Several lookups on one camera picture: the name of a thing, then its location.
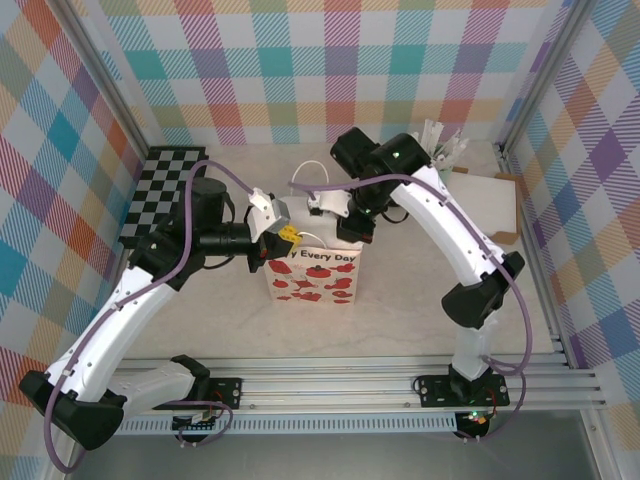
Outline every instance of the black and white checkerboard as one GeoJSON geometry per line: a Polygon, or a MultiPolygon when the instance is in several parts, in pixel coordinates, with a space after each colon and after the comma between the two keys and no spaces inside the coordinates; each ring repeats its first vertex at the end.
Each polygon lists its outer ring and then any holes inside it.
{"type": "MultiPolygon", "coordinates": [[[[120,243],[135,248],[138,239],[152,232],[160,219],[178,203],[180,190],[189,170],[198,160],[209,158],[204,147],[151,147],[129,213],[125,219],[120,243]]],[[[205,169],[196,174],[204,176],[205,169]]]]}

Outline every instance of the bag handle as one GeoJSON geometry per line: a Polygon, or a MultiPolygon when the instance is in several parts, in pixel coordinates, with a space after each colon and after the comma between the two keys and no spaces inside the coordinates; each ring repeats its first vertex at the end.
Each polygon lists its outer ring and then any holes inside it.
{"type": "Polygon", "coordinates": [[[325,249],[327,249],[327,250],[329,249],[329,247],[327,247],[327,244],[324,242],[324,240],[322,240],[319,236],[314,235],[313,233],[309,233],[309,232],[298,232],[298,235],[300,235],[301,237],[302,237],[302,236],[304,236],[304,235],[306,235],[307,237],[315,238],[316,240],[318,240],[318,241],[322,244],[322,246],[323,246],[325,249]]]}
{"type": "MultiPolygon", "coordinates": [[[[317,160],[307,160],[306,162],[302,162],[300,165],[298,165],[298,168],[296,168],[296,171],[293,172],[293,176],[291,177],[290,183],[294,182],[294,180],[296,179],[296,176],[298,175],[298,172],[302,169],[302,167],[304,167],[305,165],[309,165],[311,163],[320,165],[320,168],[322,168],[322,171],[324,172],[324,177],[327,179],[327,185],[329,185],[329,172],[327,172],[326,167],[317,160]]],[[[293,195],[293,187],[289,189],[289,195],[293,195]]]]}

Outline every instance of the metal bracket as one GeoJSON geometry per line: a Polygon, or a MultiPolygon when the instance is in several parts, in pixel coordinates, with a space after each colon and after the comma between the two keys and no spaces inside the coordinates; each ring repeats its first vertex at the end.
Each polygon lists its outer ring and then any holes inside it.
{"type": "Polygon", "coordinates": [[[413,381],[413,390],[420,397],[422,408],[433,407],[506,407],[509,392],[502,375],[490,375],[482,390],[467,403],[461,402],[451,390],[449,375],[423,375],[413,381]]]}

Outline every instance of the floor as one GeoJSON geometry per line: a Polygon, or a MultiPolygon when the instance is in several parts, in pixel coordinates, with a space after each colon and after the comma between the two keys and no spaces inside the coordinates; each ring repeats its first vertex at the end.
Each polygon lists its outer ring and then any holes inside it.
{"type": "Polygon", "coordinates": [[[591,480],[578,412],[525,412],[494,439],[451,434],[229,435],[202,449],[172,437],[114,437],[69,480],[153,478],[591,480]]]}
{"type": "MultiPolygon", "coordinates": [[[[305,160],[322,161],[332,181],[348,179],[329,156],[329,148],[325,144],[217,146],[208,153],[249,185],[283,196],[289,194],[287,180],[305,160]]],[[[498,171],[488,142],[472,142],[460,165],[478,175],[498,171]]],[[[207,175],[222,178],[217,171],[207,175]]],[[[238,211],[244,211],[246,195],[223,180],[238,211]]],[[[324,182],[322,173],[312,167],[301,171],[298,180],[324,182]]],[[[440,299],[456,283],[444,256],[417,223],[380,221],[373,244],[362,254],[355,305],[274,304],[264,273],[249,274],[244,259],[238,258],[221,270],[191,277],[151,320],[127,358],[179,353],[195,358],[452,354],[456,327],[442,311],[440,299]]],[[[518,284],[533,321],[534,352],[550,352],[548,328],[528,268],[518,284]]],[[[524,343],[522,314],[510,293],[501,310],[494,352],[521,353],[524,343]]]]}

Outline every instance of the white table surface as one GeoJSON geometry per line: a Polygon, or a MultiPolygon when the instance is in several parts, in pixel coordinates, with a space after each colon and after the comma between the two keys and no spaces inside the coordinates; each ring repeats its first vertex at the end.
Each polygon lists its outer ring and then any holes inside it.
{"type": "MultiPolygon", "coordinates": [[[[348,180],[329,156],[329,145],[251,145],[211,147],[212,160],[230,167],[251,186],[277,196],[288,194],[286,182],[304,160],[322,161],[332,181],[348,180]]],[[[498,171],[487,142],[472,143],[459,163],[470,173],[498,171]]],[[[224,175],[240,216],[246,195],[224,175]]],[[[316,167],[305,167],[298,180],[324,183],[316,167]]],[[[521,249],[519,244],[505,250],[521,249]]],[[[353,306],[304,303],[274,304],[264,272],[250,274],[244,258],[220,270],[200,271],[138,337],[127,358],[250,358],[289,356],[403,356],[452,354],[455,324],[440,300],[456,277],[444,255],[413,219],[391,225],[380,219],[372,245],[362,254],[353,306]]],[[[546,321],[528,267],[518,285],[533,322],[534,352],[551,352],[546,321]]],[[[512,292],[500,310],[495,353],[524,349],[522,313],[512,292]]]]}

